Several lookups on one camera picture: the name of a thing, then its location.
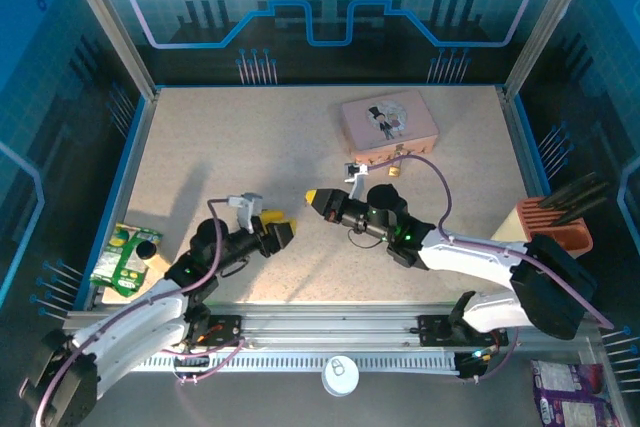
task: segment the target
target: green snack bag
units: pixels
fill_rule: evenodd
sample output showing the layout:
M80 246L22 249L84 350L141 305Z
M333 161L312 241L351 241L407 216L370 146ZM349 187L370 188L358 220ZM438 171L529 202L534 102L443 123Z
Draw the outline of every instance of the green snack bag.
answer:
M158 245L161 238L162 234L155 230L116 224L93 269L91 282L111 287L124 297L132 296L140 289L147 272L147 266L136 255L136 246L144 240Z

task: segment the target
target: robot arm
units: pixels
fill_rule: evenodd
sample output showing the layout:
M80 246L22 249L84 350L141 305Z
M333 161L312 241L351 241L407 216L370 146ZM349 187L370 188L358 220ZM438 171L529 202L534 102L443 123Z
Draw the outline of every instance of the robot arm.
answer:
M405 267L459 272L503 287L493 295L465 293L449 316L443 337L454 335L456 329L486 333L531 325L559 339L575 337L585 309L550 277L515 255L540 259L582 297L591 299L595 280L553 239L536 236L528 243L500 243L455 235L453 242L453 234L442 235L434 224L409 215L407 202L390 184L370 189L366 203L353 197L338 189L306 195L325 220L387 242L387 253Z
M254 252L269 257L284 249L295 235L295 221L285 220L278 211L261 212L261 198L250 194L239 210L239 230L229 233L220 221L222 250L216 274L244 261ZM229 199L236 205L238 197ZM260 201L257 209L256 199ZM136 303L146 304L125 315L106 332L98 336L71 364L56 386L43 416L43 425L76 425L91 411L97 400L131 369L154 353L182 343L186 349L211 346L209 309L203 304L218 286L216 275L200 287L180 293L181 288L193 285L212 268L218 240L213 219L202 222L190 240L190 250L181 255L147 293L124 308ZM172 295L150 303L159 294ZM41 342L27 378L20 389L20 397L36 411L53 376L62 364L115 316L81 329L73 336L62 330L47 334Z

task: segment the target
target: pink cable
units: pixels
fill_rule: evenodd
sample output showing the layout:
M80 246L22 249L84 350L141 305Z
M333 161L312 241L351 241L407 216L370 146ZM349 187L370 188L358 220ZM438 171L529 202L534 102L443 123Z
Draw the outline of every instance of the pink cable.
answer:
M198 357L204 357L206 355L209 354L213 354L215 352L218 352L219 350L224 349L225 347L229 347L231 344L235 344L236 342L238 342L239 339L231 339L226 341L224 344L220 344L216 347L213 347L209 350L204 350L202 352L188 352L188 353L180 353L180 352L173 352L172 350L167 350L167 349L163 349L161 350L161 352L165 353L165 354L171 354L174 355L176 357L184 357L185 359L196 359Z
M427 160L424 157L420 157L418 155L413 155L413 154L399 155L393 158L392 160L388 160L381 164L374 165L373 167L369 167L369 170L380 169L382 167L393 164L394 162L397 162L398 160L402 160L402 159L415 159L415 160L424 162L429 167L431 167L431 169L433 169L436 175L440 178L440 181L442 182L445 193L447 195L447 209L445 210L444 214L438 221L438 231L440 232L440 235L442 235L444 239L449 240L451 245L457 245L459 247L471 247L474 249L480 249L480 250L484 250L484 251L496 253L496 254L513 255L514 257L517 257L521 260L524 260L525 262L530 263L531 265L534 265L535 267L540 269L542 272L547 274L549 277L551 277L560 287L562 287L571 297L573 297L587 312L593 315L598 321L598 323L600 324L601 328L607 329L607 330L611 330L614 328L614 325L604 315L598 312L598 310L593 305L591 305L582 295L580 295L578 291L576 291L567 282L565 282L553 270L551 270L549 267L547 267L546 265L544 265L542 262L535 259L534 257L531 257L530 255L527 255L527 254L523 254L521 252L516 252L514 250L496 247L488 244L483 244L482 242L474 242L470 240L458 240L455 237L447 234L444 230L443 225L444 225L444 221L447 220L447 217L449 217L449 214L451 214L451 209L453 208L453 199L451 196L451 189L449 188L449 184L447 183L447 180L445 179L440 169L438 169L438 167L430 160Z
M211 210L211 215L213 217L213 222L214 222L215 232L216 232L216 239L221 239L222 238L222 229L220 227L220 220L218 219L218 215L216 214L216 211L215 211L215 208L214 208L213 204L215 204L215 203L223 203L223 202L227 202L227 199L212 199L212 200L208 200L207 201L207 206ZM165 292L163 294L155 295L155 296L151 297L150 299L147 299L147 301L140 301L140 302L136 302L135 304L129 305L125 309L123 309L120 312L118 312L112 319L110 319L108 322L106 322L94 334L89 336L89 338L87 340L85 340L82 344L80 344L80 346L76 350L74 350L71 353L71 355L69 356L69 358L62 364L60 369L58 369L58 371L55 373L55 375L51 379L51 382L49 382L49 385L45 389L44 394L42 395L42 400L40 401L40 405L38 406L38 410L36 411L35 425L37 427L45 427L44 419L43 419L44 411L47 408L47 405L49 403L49 400L51 399L51 396L53 395L54 390L56 389L56 387L58 386L58 384L62 380L62 377L64 377L66 372L69 370L71 365L73 365L75 360L82 354L82 352L87 347L89 347L96 340L98 340L100 338L100 336L102 334L104 334L116 322L121 320L123 317L125 317L125 316L127 316L127 315L129 315L129 314L131 314L131 313L133 313L135 311L137 311L141 307L143 307L145 305L151 305L154 302L157 302L158 300L162 300L164 298L171 297L172 295L186 294L188 292L191 292L194 289L197 289L198 287L200 287L201 285L203 285L204 283L209 281L209 279L211 279L213 277L213 275L215 274L215 272L216 272L216 270L218 268L218 264L220 263L221 255L222 255L222 242L216 242L216 251L215 251L215 254L214 254L214 257L213 257L213 264L211 265L211 268L209 269L209 272L207 272L207 274L204 277L202 277L202 279L200 279L199 281L197 281L197 282L195 282L195 283L193 283L191 285L188 285L186 287L182 287L180 289L175 289L175 290L172 290L172 291L169 291L169 292Z
M201 380L204 380L208 377L211 377L213 374L215 374L216 372L218 372L220 369L222 369L225 365L227 365L229 362L231 362L233 360L233 358L238 355L240 353L240 351L242 350L242 347L244 346L244 339L240 339L240 343L238 344L238 346L234 349L233 352L231 352L226 359L224 359L222 362L220 362L218 365L216 365L213 369L208 370L207 372L205 372L204 374L198 375L198 376L193 376L193 377L185 377L184 380L185 382L191 382L193 384L200 382Z

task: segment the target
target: purple cable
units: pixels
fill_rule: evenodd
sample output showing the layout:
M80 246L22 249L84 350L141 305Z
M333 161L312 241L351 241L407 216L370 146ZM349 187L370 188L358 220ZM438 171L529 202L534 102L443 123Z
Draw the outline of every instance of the purple cable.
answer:
M447 180L444 178L444 175L442 174L442 172L440 172L440 169L438 169L438 167L436 167L436 165L433 162L425 159L424 157L420 157L418 155L407 154L407 155L399 155L393 158L392 160L388 160L381 164L370 167L369 170L381 169L382 167L393 164L394 162L397 162L398 160L402 160L402 159L416 159L421 162L424 162L429 167L431 167L433 171L436 173L436 175L440 178L440 181L442 182L442 186L444 187L444 191L447 194L447 210L445 210L444 214L442 215L442 217L440 217L440 220L438 221L438 231L440 232L440 235L442 235L443 238L449 239L449 242L451 245L457 245L458 247L470 247L473 249L480 249L480 250L484 250L486 252L491 252L494 254L513 255L514 257L517 257L521 260L524 260L525 262L530 263L531 265L534 265L535 267L540 269L542 272L547 274L549 277L551 277L560 287L562 287L569 295L571 295L571 297L573 297L587 312L593 315L598 321L598 323L600 324L600 327L608 330L611 330L614 328L614 325L604 315L598 312L598 310L596 310L596 308L593 305L591 305L584 297L582 297L582 295L580 295L579 292L577 292L573 287L571 287L567 282L565 282L553 270L551 270L549 267L547 267L546 265L544 265L542 262L535 259L534 257L531 257L530 255L527 255L527 254L523 254L522 252L505 249L502 247L496 247L494 245L483 244L482 242L474 242L470 240L458 240L455 237L453 237L453 235L447 234L444 231L443 224L444 224L444 221L447 220L447 218L449 217L449 214L451 214L451 209L453 207L453 199L451 198L451 189L449 188L449 184L447 183Z
M479 377L480 380L484 381L484 380L490 379L491 377L496 375L505 365L507 365L507 362L509 362L509 359L513 355L513 351L516 350L519 334L520 334L520 329L516 327L515 332L513 334L513 340L511 341L511 346L509 347L509 350L505 354L504 359L502 359L495 368L493 368L492 370L484 374L482 377Z
M216 372L218 372L220 369L222 369L225 365L227 365L229 362L231 362L233 360L233 358L238 355L240 353L240 351L242 350L242 347L244 346L244 339L240 339L240 343L238 344L238 346L233 350L233 352L231 352L226 359L224 359L222 362L220 362L218 365L216 365L213 369L208 370L207 372L205 372L204 374L198 375L198 376L193 376L193 377L185 377L184 380L185 382L191 382L193 384L204 380L208 377L211 377L213 374L215 374Z
M173 352L173 351L167 350L167 349L163 349L160 352L163 352L165 354L171 354L171 355L174 355L176 357L184 357L185 359L196 359L198 357L204 357L206 355L218 352L219 350L222 350L225 347L229 347L231 344L235 344L239 340L244 342L244 339L231 339L231 340L227 340L224 344L220 344L220 345L218 345L216 347L213 347L213 348L211 348L209 350L204 350L202 352L178 353L178 352Z
M215 208L213 207L213 204L222 203L222 202L226 203L227 199L212 199L212 200L208 200L207 201L207 206L211 210L211 215L213 217L213 222L214 222L214 225L215 225L216 239L222 238L222 229L220 227L220 221L218 220L218 215L216 214L216 211L215 211ZM49 385L47 386L46 390L44 391L44 394L42 395L42 400L40 401L40 405L38 406L38 410L36 411L35 425L37 427L44 426L44 419L43 419L44 411L47 408L47 404L49 403L49 400L51 399L51 396L53 395L53 391L56 389L56 387L58 386L58 384L62 380L62 377L64 377L64 374L69 370L71 365L80 356L80 354L82 354L84 349L86 349L92 343L94 343L96 340L98 340L100 338L100 336L107 331L107 329L112 327L120 319L122 319L126 315L129 315L129 314L135 312L139 308L141 308L141 307L143 307L145 305L151 305L154 302L157 302L158 300L162 300L164 298L171 297L172 295L186 294L186 293L188 293L188 292L190 292L190 291L192 291L194 289L197 289L201 285L203 285L205 282L207 282L209 279L211 279L213 277L213 275L215 274L216 269L218 268L218 264L220 263L220 256L221 255L222 255L222 242L216 242L216 251L215 251L215 255L213 257L213 264L211 265L211 269L209 269L209 272L207 272L207 274L202 279L200 279L199 281L197 281L197 282L195 282L195 283L193 283L191 285L188 285L186 287L182 287L180 289L175 289L175 290L172 290L172 291L169 291L169 292L165 292L163 294L155 295L155 296L151 297L150 299L148 299L146 302L145 301L140 301L140 302L136 302L135 304L132 304L132 305L128 306L127 308L125 308L125 309L121 310L120 312L118 312L112 319L110 319L108 322L106 322L94 334L89 336L89 338L87 340L85 340L82 344L80 344L80 346L71 353L69 358L64 362L64 364L62 364L60 369L55 373L55 375L51 379L51 382L49 382Z

